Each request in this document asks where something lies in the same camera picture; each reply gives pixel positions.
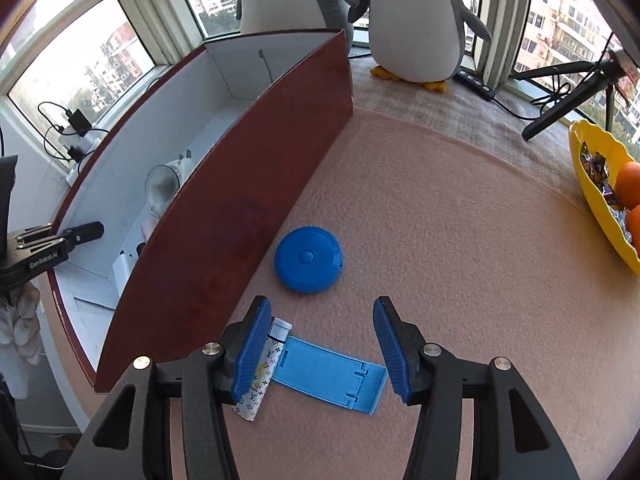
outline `wooden board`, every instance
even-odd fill
[[[139,355],[179,359],[220,335],[352,113],[340,33],[262,94],[180,190],[120,299],[97,392],[109,391]]]

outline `orange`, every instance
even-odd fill
[[[640,247],[640,206],[636,206],[626,215],[626,230],[631,233],[631,245]]]
[[[616,175],[613,186],[618,202],[631,210],[640,205],[640,164],[636,161],[625,162]]]

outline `candy wrapper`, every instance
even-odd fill
[[[622,229],[622,234],[625,236],[625,240],[631,243],[631,233],[626,230],[626,215],[627,209],[624,209],[618,204],[616,193],[609,185],[609,170],[607,169],[607,159],[600,153],[596,152],[592,155],[587,148],[587,143],[583,142],[580,147],[580,162],[584,171],[587,173],[591,181],[602,193],[604,200],[607,202],[609,212],[616,219],[618,225]]]
[[[620,225],[620,228],[622,229],[622,234],[625,235],[625,240],[629,244],[631,244],[631,233],[626,230],[626,214],[629,213],[629,211],[627,209],[624,209],[622,211],[616,211],[611,206],[609,206],[609,212],[612,214],[613,218],[616,219],[616,222],[618,222],[618,225]]]
[[[604,192],[605,186],[609,186],[607,159],[599,152],[596,152],[595,155],[591,155],[591,152],[587,148],[587,143],[583,142],[582,147],[580,148],[580,161],[584,171],[587,173],[591,181],[600,191]]]

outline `metal screw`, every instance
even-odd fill
[[[511,361],[509,361],[506,357],[497,357],[494,359],[494,365],[498,370],[508,370],[511,368]]]
[[[215,355],[222,350],[220,343],[207,343],[202,347],[202,353],[206,355]]]
[[[427,343],[422,351],[430,357],[438,357],[442,354],[442,348],[440,348],[436,343]]]
[[[151,364],[151,359],[149,359],[146,355],[141,355],[137,357],[135,361],[133,361],[133,367],[136,370],[144,370]]]

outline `white towel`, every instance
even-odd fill
[[[40,291],[31,283],[12,291],[10,302],[0,297],[0,373],[15,399],[27,398],[31,365],[40,362],[39,303]]]

